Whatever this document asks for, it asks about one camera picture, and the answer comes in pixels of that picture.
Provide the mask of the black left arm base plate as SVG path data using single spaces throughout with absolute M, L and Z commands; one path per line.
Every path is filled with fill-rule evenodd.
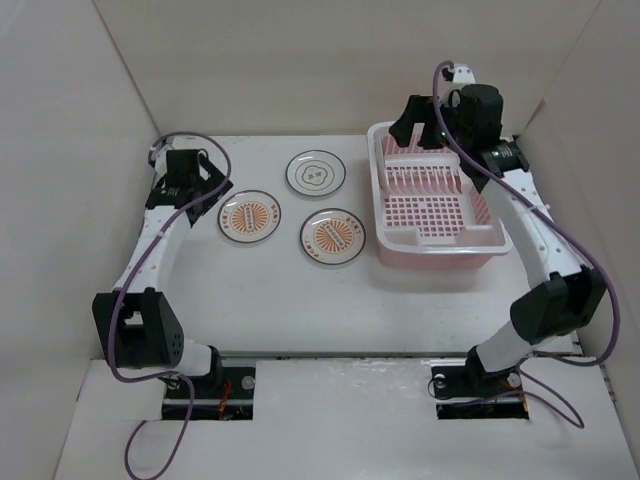
M 189 391 L 183 381 L 165 380 L 166 390 L 161 407 L 162 420 L 184 418 Z M 231 364 L 223 369 L 222 383 L 212 386 L 205 379 L 193 378 L 194 406 L 191 420 L 248 421 L 253 419 L 256 386 L 255 364 Z

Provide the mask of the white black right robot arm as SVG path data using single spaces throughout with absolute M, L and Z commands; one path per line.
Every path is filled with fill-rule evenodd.
M 515 300 L 509 319 L 472 347 L 462 381 L 483 394 L 541 346 L 587 326 L 613 288 L 607 274 L 579 242 L 556 226 L 540 202 L 529 162 L 513 141 L 501 139 L 503 98 L 486 84 L 467 84 L 441 101 L 412 95 L 389 133 L 409 145 L 416 125 L 419 145 L 448 147 L 463 172 L 500 218 L 524 265 L 529 291 Z

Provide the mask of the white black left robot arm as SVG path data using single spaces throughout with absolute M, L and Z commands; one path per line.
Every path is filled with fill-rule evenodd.
M 220 353 L 186 336 L 165 289 L 187 234 L 233 184 L 204 149 L 169 150 L 162 164 L 166 170 L 146 200 L 133 254 L 112 290 L 94 297 L 92 313 L 113 372 L 183 375 L 210 397 L 223 387 Z

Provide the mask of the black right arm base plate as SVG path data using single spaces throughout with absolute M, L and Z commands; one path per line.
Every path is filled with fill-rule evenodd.
M 511 370 L 472 380 L 463 365 L 433 364 L 428 393 L 439 420 L 528 420 L 520 375 Z

